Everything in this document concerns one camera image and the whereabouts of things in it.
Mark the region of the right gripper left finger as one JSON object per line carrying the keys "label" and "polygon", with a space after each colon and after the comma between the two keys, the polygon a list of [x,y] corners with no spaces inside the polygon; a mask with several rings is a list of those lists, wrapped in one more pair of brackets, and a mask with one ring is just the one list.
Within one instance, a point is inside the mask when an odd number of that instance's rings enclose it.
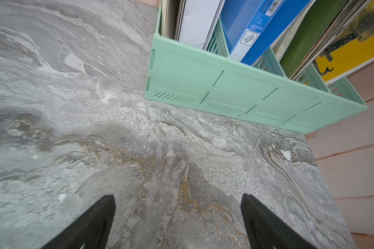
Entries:
{"label": "right gripper left finger", "polygon": [[104,249],[116,211],[113,195],[104,195],[44,249]]}

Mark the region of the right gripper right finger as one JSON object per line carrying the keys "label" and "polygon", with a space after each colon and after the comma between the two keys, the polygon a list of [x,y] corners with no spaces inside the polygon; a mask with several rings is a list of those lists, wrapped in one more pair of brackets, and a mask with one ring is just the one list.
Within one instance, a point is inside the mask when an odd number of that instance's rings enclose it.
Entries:
{"label": "right gripper right finger", "polygon": [[241,212],[252,249],[313,249],[257,198],[243,194]]}

